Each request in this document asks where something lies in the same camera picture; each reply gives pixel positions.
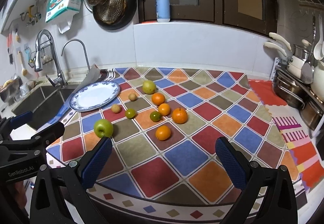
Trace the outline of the blue white porcelain plate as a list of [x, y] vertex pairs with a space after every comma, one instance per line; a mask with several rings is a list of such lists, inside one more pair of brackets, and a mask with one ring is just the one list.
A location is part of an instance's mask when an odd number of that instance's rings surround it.
[[120, 86], [115, 82], [96, 82], [77, 91], [69, 105], [75, 111], [91, 111], [112, 102], [119, 92]]

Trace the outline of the green apple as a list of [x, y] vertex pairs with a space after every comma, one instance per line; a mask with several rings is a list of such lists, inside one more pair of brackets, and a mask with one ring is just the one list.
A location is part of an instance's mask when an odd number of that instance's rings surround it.
[[111, 138], [114, 132], [114, 127], [110, 121], [106, 119], [100, 119], [95, 122], [93, 130], [96, 136], [99, 138]]

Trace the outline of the small tan fruit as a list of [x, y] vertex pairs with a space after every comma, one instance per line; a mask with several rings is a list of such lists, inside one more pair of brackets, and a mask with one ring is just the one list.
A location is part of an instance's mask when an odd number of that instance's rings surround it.
[[121, 112], [121, 106], [119, 106], [118, 104], [113, 104], [111, 107], [111, 111], [115, 114], [118, 114]]
[[130, 93], [128, 96], [130, 101], [136, 101], [137, 100], [137, 95], [135, 93]]

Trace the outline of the small green lime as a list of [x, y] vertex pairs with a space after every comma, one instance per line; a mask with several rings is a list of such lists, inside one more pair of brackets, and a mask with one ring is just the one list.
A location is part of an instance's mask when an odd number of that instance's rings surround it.
[[126, 111], [125, 111], [125, 116], [128, 118], [128, 119], [132, 119], [136, 116], [136, 110], [132, 109], [132, 108], [128, 108]]
[[161, 113], [158, 111], [153, 111], [150, 113], [150, 119], [152, 122], [159, 122], [161, 120]]

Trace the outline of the large orange with stem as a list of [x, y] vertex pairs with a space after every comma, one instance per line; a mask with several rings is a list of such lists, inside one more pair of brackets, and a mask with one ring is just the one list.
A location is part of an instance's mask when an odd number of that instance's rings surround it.
[[172, 120], [177, 124], [183, 124], [183, 123], [187, 122], [187, 120], [188, 120], [188, 114], [187, 114], [186, 110], [181, 107], [176, 108], [173, 111], [171, 117], [172, 117]]

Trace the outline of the orange tangerine front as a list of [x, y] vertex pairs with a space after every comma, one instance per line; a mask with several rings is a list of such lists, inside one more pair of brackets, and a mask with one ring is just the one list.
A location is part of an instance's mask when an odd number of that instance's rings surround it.
[[165, 141], [171, 137], [171, 130], [167, 125], [161, 125], [155, 131], [155, 137], [160, 141]]

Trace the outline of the orange tangerine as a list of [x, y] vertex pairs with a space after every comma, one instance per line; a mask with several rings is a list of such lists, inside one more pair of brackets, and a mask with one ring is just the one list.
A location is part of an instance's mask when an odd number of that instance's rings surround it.
[[159, 105], [158, 107], [158, 112], [162, 115], [162, 116], [168, 116], [171, 112], [171, 108], [169, 106], [169, 104], [167, 103], [162, 103], [161, 105]]
[[160, 141], [165, 141], [171, 137], [171, 130], [167, 125], [161, 125], [155, 131], [155, 137]]
[[164, 96], [162, 93], [159, 93], [159, 92], [154, 93], [154, 94], [151, 96], [151, 101], [152, 101], [155, 105], [159, 106], [159, 105], [165, 103], [165, 96]]

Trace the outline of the chrome pull-down kitchen faucet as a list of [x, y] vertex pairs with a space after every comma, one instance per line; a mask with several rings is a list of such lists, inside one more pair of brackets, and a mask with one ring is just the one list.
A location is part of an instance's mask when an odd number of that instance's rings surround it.
[[42, 71], [43, 64], [54, 60], [57, 78], [53, 80], [47, 74], [46, 77], [53, 87], [66, 87], [68, 83], [58, 61], [53, 36], [48, 30], [43, 29], [37, 34], [35, 48], [35, 56], [33, 58], [35, 72]]

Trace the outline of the stainless steel sink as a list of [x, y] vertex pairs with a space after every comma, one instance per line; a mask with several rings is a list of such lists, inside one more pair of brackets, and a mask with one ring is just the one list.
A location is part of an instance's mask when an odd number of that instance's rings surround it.
[[29, 93], [18, 106], [13, 108], [12, 112], [15, 115], [20, 115], [27, 111], [32, 111], [32, 120], [27, 125], [34, 130], [38, 130], [54, 118], [65, 103], [69, 104], [68, 97], [76, 88], [77, 85], [67, 85], [64, 88], [39, 86]]

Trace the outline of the red striped mat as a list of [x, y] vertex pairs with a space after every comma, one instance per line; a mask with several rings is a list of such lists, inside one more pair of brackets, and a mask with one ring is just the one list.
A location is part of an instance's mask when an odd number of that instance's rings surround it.
[[286, 142], [305, 190], [312, 191], [323, 180], [323, 166], [299, 110], [289, 106], [274, 93], [271, 81], [249, 80], [248, 82], [270, 113]]

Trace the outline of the steel pot on rack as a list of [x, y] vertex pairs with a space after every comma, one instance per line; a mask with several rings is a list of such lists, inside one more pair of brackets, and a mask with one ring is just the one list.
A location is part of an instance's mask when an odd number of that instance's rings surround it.
[[307, 95], [305, 91], [291, 78], [277, 72], [273, 84], [274, 93], [283, 99], [290, 107], [302, 110], [305, 108]]

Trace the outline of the brass perforated strainer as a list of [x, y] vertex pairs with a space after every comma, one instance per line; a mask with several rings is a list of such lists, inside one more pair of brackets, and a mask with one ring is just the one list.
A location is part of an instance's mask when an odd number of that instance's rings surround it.
[[93, 16], [101, 25], [112, 25], [124, 15], [125, 0], [97, 0], [93, 5]]

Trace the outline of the white plastic ladle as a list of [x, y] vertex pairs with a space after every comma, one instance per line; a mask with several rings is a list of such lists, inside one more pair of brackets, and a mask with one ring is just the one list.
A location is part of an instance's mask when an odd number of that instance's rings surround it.
[[322, 15], [319, 14], [319, 35], [320, 39], [317, 42], [317, 44], [314, 47], [314, 58], [316, 60], [322, 60], [323, 59], [323, 51], [322, 51], [322, 46], [323, 46], [323, 19]]

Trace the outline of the black frying pan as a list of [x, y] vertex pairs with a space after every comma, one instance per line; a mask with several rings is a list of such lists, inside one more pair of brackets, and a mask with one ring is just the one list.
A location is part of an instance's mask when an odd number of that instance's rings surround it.
[[119, 19], [117, 22], [113, 23], [112, 25], [98, 25], [108, 31], [115, 31], [125, 27], [133, 18], [136, 9], [137, 9], [137, 0], [125, 0], [126, 7], [124, 15]]

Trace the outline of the white handled pot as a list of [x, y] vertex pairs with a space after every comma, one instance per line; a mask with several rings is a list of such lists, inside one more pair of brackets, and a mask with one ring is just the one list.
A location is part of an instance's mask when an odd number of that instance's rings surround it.
[[284, 37], [281, 35], [270, 32], [269, 37], [283, 44], [283, 48], [272, 42], [265, 42], [264, 47], [269, 49], [274, 49], [283, 54], [285, 61], [287, 62], [287, 71], [298, 79], [302, 77], [302, 66], [305, 64], [309, 57], [310, 52], [298, 45], [291, 45]]

